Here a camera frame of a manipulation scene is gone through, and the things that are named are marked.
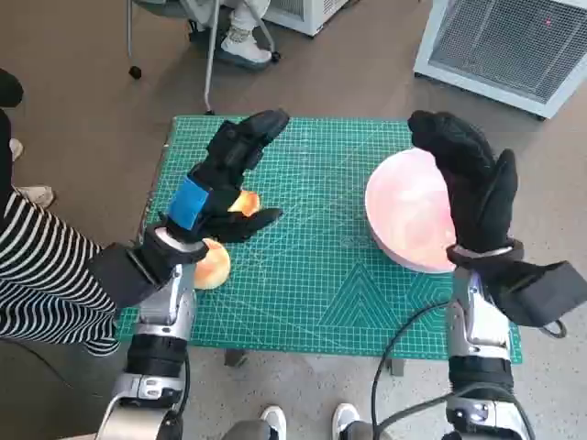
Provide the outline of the bare left robot hand, blue tape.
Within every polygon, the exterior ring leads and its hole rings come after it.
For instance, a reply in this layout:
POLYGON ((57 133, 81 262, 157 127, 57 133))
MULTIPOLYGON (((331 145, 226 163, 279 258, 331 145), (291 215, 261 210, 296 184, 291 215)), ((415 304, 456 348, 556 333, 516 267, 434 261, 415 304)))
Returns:
POLYGON ((221 243, 250 239, 282 215, 279 208, 245 215, 233 204, 244 173, 260 162, 263 150, 285 129, 289 115, 265 110, 234 123, 226 120, 206 147, 207 155, 187 173, 172 197, 165 225, 185 243, 214 238, 221 243))

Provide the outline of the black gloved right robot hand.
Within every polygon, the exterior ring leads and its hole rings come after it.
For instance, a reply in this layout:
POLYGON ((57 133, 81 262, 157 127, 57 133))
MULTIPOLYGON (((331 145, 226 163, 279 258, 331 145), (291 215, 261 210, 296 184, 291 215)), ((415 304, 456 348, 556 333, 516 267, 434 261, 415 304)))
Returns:
POLYGON ((518 188, 515 154, 498 157, 480 129, 448 112, 414 111, 412 144, 430 154, 446 183, 456 244, 482 254, 510 247, 518 188))

